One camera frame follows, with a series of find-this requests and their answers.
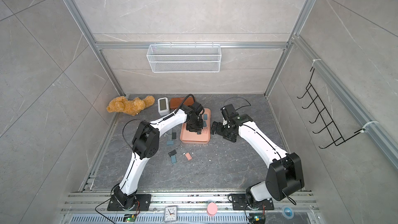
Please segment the pink storage tray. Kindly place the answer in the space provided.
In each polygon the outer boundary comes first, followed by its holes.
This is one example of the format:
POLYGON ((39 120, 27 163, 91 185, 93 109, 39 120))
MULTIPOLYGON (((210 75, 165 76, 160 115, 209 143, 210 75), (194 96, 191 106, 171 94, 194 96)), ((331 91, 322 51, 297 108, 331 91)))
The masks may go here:
POLYGON ((181 134, 180 134, 180 140, 183 143, 186 143, 186 144, 208 144, 209 143, 210 131, 211 131, 211 123, 210 123, 211 111, 210 111, 210 109, 205 108, 204 114, 207 114, 207 116, 208 116, 208 119, 204 120, 207 124, 206 128, 208 128, 208 133, 203 133, 203 129, 202 129, 201 135, 197 135, 197 133, 194 133, 194 132, 189 132, 186 130, 187 124, 183 123, 182 127, 181 127, 181 134))

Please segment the teal eraser pile bottom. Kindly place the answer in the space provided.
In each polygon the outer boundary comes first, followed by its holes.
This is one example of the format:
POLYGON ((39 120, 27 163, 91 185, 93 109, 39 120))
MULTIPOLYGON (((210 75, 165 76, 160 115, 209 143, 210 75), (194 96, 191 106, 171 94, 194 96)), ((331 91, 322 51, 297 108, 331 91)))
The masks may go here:
POLYGON ((171 156, 171 162, 172 162, 172 164, 175 164, 177 162, 177 159, 176 159, 175 155, 171 156))

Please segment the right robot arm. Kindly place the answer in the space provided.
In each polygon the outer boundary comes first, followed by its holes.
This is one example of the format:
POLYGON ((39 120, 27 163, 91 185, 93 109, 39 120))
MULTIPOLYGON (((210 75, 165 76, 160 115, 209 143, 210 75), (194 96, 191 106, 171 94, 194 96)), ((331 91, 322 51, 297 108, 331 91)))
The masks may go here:
POLYGON ((300 157, 277 146, 250 116, 240 115, 232 104, 225 104, 220 110, 223 122, 214 121, 211 134, 222 136, 232 143, 236 142, 238 136, 243 138, 259 154, 268 168, 264 181, 246 189, 246 206, 256 208, 263 201, 271 199, 288 199, 296 206, 297 202, 290 195, 305 186, 300 157))

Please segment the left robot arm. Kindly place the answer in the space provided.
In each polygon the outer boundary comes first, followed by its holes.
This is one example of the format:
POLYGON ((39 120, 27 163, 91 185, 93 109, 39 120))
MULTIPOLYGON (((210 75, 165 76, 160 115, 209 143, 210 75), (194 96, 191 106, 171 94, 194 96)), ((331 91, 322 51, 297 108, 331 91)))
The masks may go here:
POLYGON ((142 172, 151 157, 159 149, 160 136, 179 124, 186 124, 186 130, 198 133, 203 129, 203 106, 196 101, 194 95, 184 98, 193 99, 193 104, 186 106, 184 102, 167 116, 153 121, 141 121, 132 139, 132 157, 121 183, 113 189, 111 201, 129 211, 136 202, 135 194, 142 172))

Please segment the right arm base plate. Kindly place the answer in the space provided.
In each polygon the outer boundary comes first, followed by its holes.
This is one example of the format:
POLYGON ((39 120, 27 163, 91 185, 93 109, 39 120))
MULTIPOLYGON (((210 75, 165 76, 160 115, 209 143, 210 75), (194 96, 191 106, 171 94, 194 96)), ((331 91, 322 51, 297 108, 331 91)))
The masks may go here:
POLYGON ((265 210, 265 211, 270 211, 275 209, 272 198, 265 199, 262 201, 257 201, 249 193, 229 194, 228 199, 232 203, 233 209, 236 211, 248 210, 249 208, 253 210, 265 210))

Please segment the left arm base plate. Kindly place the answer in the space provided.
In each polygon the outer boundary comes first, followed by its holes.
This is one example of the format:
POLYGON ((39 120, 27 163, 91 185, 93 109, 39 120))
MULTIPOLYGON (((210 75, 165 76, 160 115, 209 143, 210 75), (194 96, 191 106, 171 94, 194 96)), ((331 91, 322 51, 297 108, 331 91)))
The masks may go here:
POLYGON ((138 194, 128 197, 111 196, 108 211, 148 211, 151 203, 151 194, 138 194))

